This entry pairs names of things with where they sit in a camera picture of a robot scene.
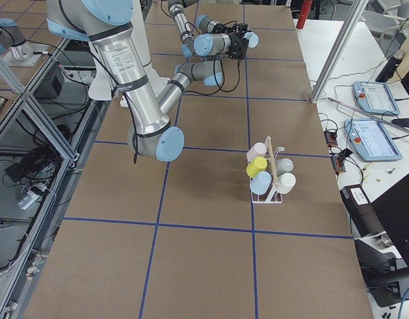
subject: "yellow cup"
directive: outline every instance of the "yellow cup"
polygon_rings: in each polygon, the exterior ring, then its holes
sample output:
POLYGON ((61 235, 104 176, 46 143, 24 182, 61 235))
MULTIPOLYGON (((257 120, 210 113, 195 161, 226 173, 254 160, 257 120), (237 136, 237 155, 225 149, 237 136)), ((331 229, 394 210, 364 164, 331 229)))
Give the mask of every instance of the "yellow cup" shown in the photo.
POLYGON ((266 159, 263 158, 262 156, 258 156, 252 161, 252 163, 247 165, 246 173, 247 175, 249 175, 250 178, 253 178, 260 171, 264 171, 267 165, 268 165, 268 162, 266 161, 266 159))

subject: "chair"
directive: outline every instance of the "chair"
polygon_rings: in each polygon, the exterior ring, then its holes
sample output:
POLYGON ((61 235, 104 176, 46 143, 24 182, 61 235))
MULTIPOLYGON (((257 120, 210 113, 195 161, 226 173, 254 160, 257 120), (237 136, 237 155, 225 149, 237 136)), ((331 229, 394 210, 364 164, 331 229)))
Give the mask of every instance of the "chair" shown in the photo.
POLYGON ((378 40, 381 47, 386 37, 394 37, 397 30, 402 32, 409 27, 409 20, 404 25, 407 18, 409 18, 409 0, 400 0, 399 5, 388 8, 383 13, 367 10, 363 12, 365 24, 371 34, 378 40), (396 15, 388 14, 396 9, 398 10, 396 15))

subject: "red cylinder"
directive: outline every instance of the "red cylinder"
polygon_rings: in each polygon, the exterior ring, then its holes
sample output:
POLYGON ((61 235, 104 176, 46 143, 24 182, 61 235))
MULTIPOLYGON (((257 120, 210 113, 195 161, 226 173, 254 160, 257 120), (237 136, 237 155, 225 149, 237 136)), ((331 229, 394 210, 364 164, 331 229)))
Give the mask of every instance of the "red cylinder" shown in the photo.
POLYGON ((302 9, 300 10, 299 20, 297 20, 296 28, 303 29, 305 25, 306 18, 311 10, 312 0, 304 0, 302 4, 302 9))

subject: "white table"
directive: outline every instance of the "white table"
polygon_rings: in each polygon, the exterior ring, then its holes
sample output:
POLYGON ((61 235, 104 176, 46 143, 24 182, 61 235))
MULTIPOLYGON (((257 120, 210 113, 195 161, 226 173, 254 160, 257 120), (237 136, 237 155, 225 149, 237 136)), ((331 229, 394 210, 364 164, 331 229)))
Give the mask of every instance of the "white table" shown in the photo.
MULTIPOLYGON (((301 45, 304 61, 307 65, 307 72, 311 80, 317 80, 321 69, 333 43, 340 31, 342 21, 306 21, 305 27, 302 30, 297 30, 299 42, 301 45)), ((360 22, 355 28, 355 31, 350 38, 345 50, 343 51, 341 58, 339 59, 331 78, 339 77, 343 74, 351 74, 357 72, 365 72, 382 62, 384 58, 383 53, 379 49, 376 41, 372 37, 370 31, 367 29, 364 23, 360 22)), ((327 96, 335 98, 335 87, 337 91, 337 100, 342 101, 349 105, 355 104, 355 98, 353 96, 352 85, 354 81, 362 80, 374 80, 383 68, 385 62, 382 63, 376 70, 371 70, 365 74, 356 74, 351 76, 342 76, 339 79, 332 79, 328 82, 325 93, 327 96)), ((407 98, 408 95, 400 82, 390 84, 390 89, 395 98, 407 98)), ((401 118, 409 118, 409 100, 398 102, 401 114, 401 118)), ((336 110, 336 105, 330 103, 327 100, 321 99, 317 103, 318 111, 325 113, 328 117, 335 121, 339 128, 343 127, 343 122, 350 118, 336 110)), ((352 114, 348 109, 340 107, 342 111, 347 114, 352 114)), ((321 119, 326 118, 324 115, 320 115, 321 119)), ((355 113, 354 118, 364 118, 358 113, 355 113)), ((325 128, 327 122, 322 122, 323 128, 325 128)), ((387 127, 390 135, 403 136, 404 133, 393 128, 387 127)), ((328 128, 334 128, 334 125, 329 123, 328 128)), ((337 141, 339 146, 344 149, 346 146, 347 133, 344 129, 338 131, 337 141)), ((400 152, 403 155, 403 159, 394 162, 377 162, 377 163, 365 163, 361 161, 355 154, 351 157, 357 161, 361 168, 365 170, 365 180, 363 183, 363 189, 368 195, 371 201, 374 201, 377 197, 382 195, 392 185, 401 180, 405 175, 409 173, 409 137, 401 140, 396 140, 395 144, 398 146, 400 152), (388 171, 395 168, 395 170, 389 174, 388 171)), ((353 150, 352 145, 349 143, 348 148, 353 150)), ((358 184, 361 179, 361 173, 357 167, 351 163, 345 164, 346 173, 339 176, 338 185, 339 189, 346 185, 358 184)), ((363 239, 366 243, 374 241, 373 239, 363 239)), ((399 256, 398 251, 393 249, 395 254, 399 256)), ((396 319, 398 316, 398 308, 389 310, 388 307, 380 308, 377 306, 374 298, 371 294, 368 294, 372 311, 375 318, 380 318, 385 312, 392 313, 391 318, 396 319)), ((409 319, 409 301, 406 302, 401 319, 409 319)))

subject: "white label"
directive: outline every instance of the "white label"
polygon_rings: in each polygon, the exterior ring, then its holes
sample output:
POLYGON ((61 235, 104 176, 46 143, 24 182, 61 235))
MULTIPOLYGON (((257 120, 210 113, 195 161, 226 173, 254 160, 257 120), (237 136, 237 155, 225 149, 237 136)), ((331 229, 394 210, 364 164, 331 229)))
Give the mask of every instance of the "white label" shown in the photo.
POLYGON ((351 188, 351 193, 358 205, 368 204, 368 201, 365 198, 363 191, 361 191, 361 188, 351 188))
POLYGON ((110 65, 112 73, 115 75, 125 73, 129 69, 137 66, 133 53, 127 45, 109 52, 104 52, 104 56, 110 65))

